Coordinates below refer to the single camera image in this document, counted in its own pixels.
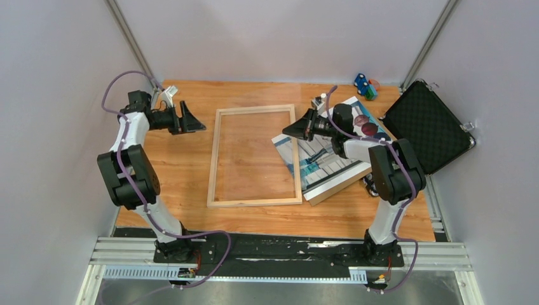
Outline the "light wooden picture frame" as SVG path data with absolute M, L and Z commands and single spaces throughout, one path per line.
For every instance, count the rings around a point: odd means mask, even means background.
M 218 109 L 215 113 L 207 207 L 300 205 L 301 180 L 297 141 L 291 140 L 290 161 L 272 142 L 295 122 L 292 104 Z

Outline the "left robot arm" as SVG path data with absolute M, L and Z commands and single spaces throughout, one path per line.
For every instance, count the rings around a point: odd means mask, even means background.
M 194 245 L 186 238 L 183 224 L 168 210 L 160 197 L 158 176 L 144 150 L 147 132 L 167 130 L 172 135 L 204 131 L 185 102 L 176 109 L 171 102 L 162 110 L 152 109 L 145 91 L 128 93 L 128 105 L 118 111 L 119 131 L 109 152 L 100 154 L 97 164 L 112 202 L 141 216 L 156 235 L 159 253 L 188 262 Z

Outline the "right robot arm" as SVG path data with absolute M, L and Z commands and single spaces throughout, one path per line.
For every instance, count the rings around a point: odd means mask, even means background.
M 340 158 L 369 163 L 379 204 L 373 223 L 365 232 L 363 256 L 379 265 L 394 253 L 400 237 L 398 226 L 406 208 L 426 186 L 426 178 L 416 154 L 406 139 L 395 141 L 361 137 L 354 130 L 353 107 L 336 104 L 326 115 L 315 108 L 282 133 L 299 140 L 329 137 L 332 150 Z

